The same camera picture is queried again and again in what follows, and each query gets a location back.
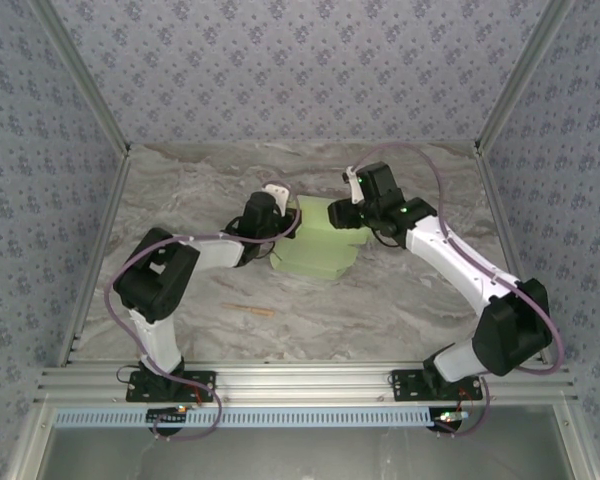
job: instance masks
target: green sponge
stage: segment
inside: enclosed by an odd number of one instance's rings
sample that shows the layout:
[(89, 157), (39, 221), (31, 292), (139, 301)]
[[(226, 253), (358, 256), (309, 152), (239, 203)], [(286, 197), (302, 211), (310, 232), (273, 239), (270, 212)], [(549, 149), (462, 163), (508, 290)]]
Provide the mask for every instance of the green sponge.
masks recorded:
[(327, 208), (333, 200), (299, 196), (302, 224), (296, 237), (278, 240), (271, 259), (275, 270), (335, 280), (358, 256), (358, 248), (370, 237), (368, 228), (336, 230)]

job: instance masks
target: enclosure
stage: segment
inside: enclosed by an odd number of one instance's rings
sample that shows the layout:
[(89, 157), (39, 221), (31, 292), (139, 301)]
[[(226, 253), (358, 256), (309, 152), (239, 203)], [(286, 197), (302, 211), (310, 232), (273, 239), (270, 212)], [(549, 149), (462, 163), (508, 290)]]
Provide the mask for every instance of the enclosure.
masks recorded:
[[(176, 342), (224, 416), (154, 439), (104, 303), (147, 231), (226, 229), (270, 180), (347, 198), (389, 142), (440, 170), (454, 234), (547, 287), (565, 364), (484, 375), (476, 434), (432, 433), (455, 402), (401, 402), (392, 372), (472, 337), (465, 297), (370, 233), (329, 279), (277, 268), (275, 243), (194, 272)], [(437, 206), (420, 154), (374, 161)], [(600, 0), (0, 2), (2, 385), (8, 478), (600, 478)], [(192, 407), (186, 431), (218, 412)]]

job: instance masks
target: marble surface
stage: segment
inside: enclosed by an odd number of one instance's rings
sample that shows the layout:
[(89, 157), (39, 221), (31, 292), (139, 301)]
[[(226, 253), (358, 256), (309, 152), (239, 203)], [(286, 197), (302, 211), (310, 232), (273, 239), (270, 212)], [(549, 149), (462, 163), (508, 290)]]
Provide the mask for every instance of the marble surface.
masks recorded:
[[(505, 267), (478, 169), (466, 146), (423, 145), (448, 189), (448, 221), (474, 248)], [(263, 181), (282, 178), (299, 194), (346, 196), (341, 172), (369, 144), (146, 145), (131, 167), (106, 249), (76, 359), (129, 359), (136, 348), (108, 317), (106, 280), (153, 226), (172, 233), (218, 231), (242, 212)], [(403, 150), (376, 160), (391, 165), (406, 198), (437, 204), (429, 168)], [(223, 302), (269, 308), (275, 316), (228, 310)], [(114, 307), (128, 320), (117, 296)], [(176, 310), (178, 345), (187, 359), (420, 360), (477, 324), (464, 298), (423, 260), (375, 240), (340, 279), (284, 274), (262, 259), (237, 269), (194, 274)]]

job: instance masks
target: wooden stick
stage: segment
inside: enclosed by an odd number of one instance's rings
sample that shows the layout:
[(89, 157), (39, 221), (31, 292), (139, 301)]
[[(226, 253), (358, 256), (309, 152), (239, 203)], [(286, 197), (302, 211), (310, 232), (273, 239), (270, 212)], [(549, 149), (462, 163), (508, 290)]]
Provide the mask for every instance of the wooden stick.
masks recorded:
[(250, 312), (255, 315), (262, 315), (263, 317), (271, 318), (276, 312), (275, 310), (271, 310), (270, 308), (259, 308), (259, 307), (250, 307), (248, 305), (236, 305), (235, 303), (222, 303), (224, 308), (231, 308), (232, 310), (242, 310), (244, 312)]

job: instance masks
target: patterned wallpaper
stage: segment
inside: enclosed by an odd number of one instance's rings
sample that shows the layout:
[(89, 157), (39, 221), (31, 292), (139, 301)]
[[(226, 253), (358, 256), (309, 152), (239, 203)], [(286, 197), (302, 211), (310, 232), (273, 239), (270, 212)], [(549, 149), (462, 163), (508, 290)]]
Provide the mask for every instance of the patterned wallpaper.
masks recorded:
[(53, 0), (131, 143), (474, 139), (546, 0)]
[(600, 445), (600, 0), (576, 3), (488, 156)]
[(0, 478), (53, 364), (117, 155), (25, 0), (0, 0)]

